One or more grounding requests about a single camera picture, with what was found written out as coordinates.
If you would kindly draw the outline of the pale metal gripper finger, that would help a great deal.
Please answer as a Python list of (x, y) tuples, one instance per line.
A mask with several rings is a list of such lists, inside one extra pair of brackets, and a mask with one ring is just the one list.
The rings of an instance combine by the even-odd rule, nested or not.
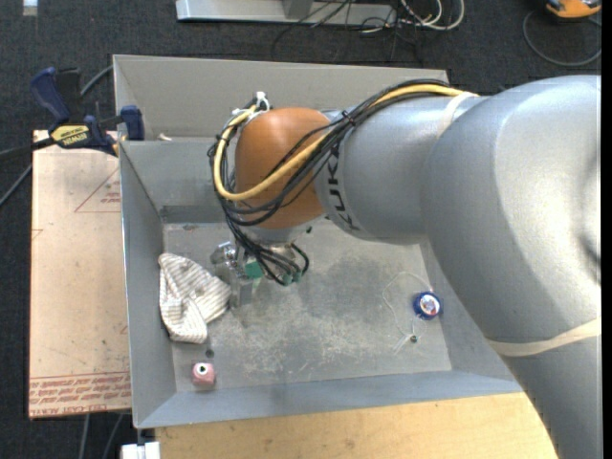
[(230, 305), (232, 307), (238, 308), (251, 303), (254, 282), (255, 277), (244, 264), (235, 262), (231, 266), (230, 286), (232, 293)]
[(231, 279), (235, 275), (235, 246), (230, 241), (218, 245), (209, 260), (217, 277)]

